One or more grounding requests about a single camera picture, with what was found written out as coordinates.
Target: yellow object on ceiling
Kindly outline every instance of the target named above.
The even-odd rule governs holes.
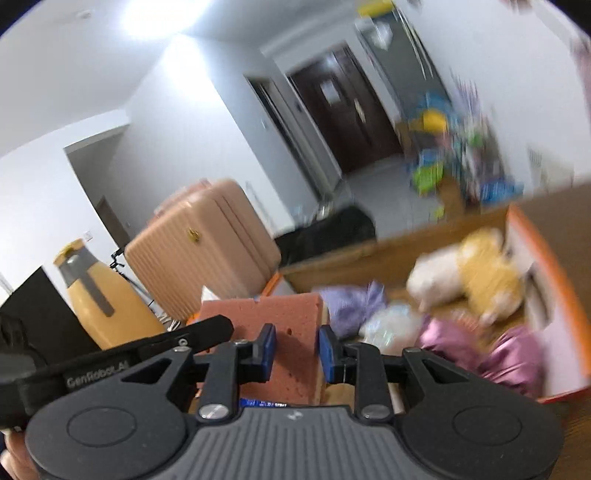
[[[392,0],[378,0],[363,4],[357,8],[357,13],[362,17],[379,17],[391,12],[395,8]]]

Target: human hand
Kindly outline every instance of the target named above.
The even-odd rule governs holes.
[[[6,450],[0,456],[0,463],[14,480],[39,480],[39,474],[25,446],[25,434],[4,433]]]

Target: gray ribbed panel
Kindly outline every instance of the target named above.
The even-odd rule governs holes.
[[[201,429],[174,467],[154,478],[436,479],[409,460],[390,429],[364,427],[341,407],[246,408],[230,425]]]

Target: yellow thermos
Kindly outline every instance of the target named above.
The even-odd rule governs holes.
[[[164,326],[133,287],[99,262],[78,239],[54,260],[84,330],[106,350],[163,333]]]

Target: yellow toy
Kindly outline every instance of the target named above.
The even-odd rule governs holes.
[[[460,244],[457,265],[470,308],[484,325],[506,319],[519,308],[524,285],[518,270],[501,252],[502,235],[480,229]]]

